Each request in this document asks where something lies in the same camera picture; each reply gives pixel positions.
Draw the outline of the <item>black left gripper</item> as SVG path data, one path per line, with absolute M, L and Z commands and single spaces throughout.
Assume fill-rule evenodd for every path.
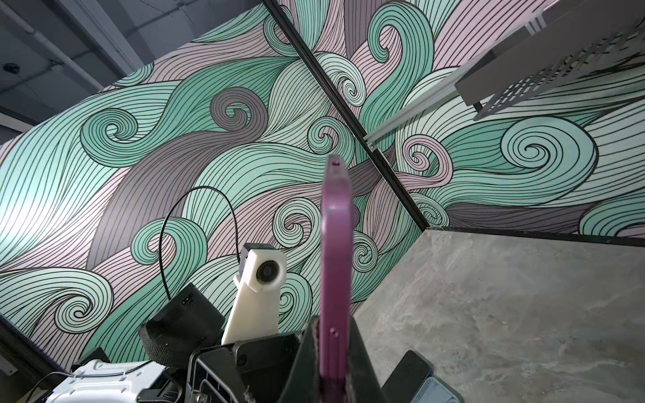
M 196 350 L 186 402 L 277 402 L 301 344 L 299 332 Z

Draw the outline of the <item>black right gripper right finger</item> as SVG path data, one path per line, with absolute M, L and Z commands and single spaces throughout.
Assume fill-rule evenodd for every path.
M 349 348 L 345 377 L 345 402 L 386 402 L 370 356 L 353 317 L 349 322 Z

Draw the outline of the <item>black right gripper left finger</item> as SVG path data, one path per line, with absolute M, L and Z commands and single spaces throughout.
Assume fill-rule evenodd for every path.
M 281 393 L 283 402 L 321 402 L 318 353 L 319 317 L 313 316 L 302 333 L 300 346 Z

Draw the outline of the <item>black phone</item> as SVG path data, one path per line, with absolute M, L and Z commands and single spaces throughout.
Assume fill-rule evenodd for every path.
M 349 173 L 343 159 L 327 159 L 322 185 L 319 374 L 324 402 L 344 401 L 349 348 L 353 219 Z

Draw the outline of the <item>black phone case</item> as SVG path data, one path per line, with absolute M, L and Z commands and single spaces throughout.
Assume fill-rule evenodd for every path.
M 460 403 L 463 397 L 434 374 L 432 363 L 414 350 L 403 355 L 381 390 L 388 402 Z

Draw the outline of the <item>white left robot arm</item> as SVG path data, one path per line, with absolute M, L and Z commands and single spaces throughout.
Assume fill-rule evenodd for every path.
M 100 348 L 72 366 L 45 402 L 276 402 L 301 337 L 223 342 L 225 318 L 187 285 L 139 328 L 147 359 L 112 363 Z

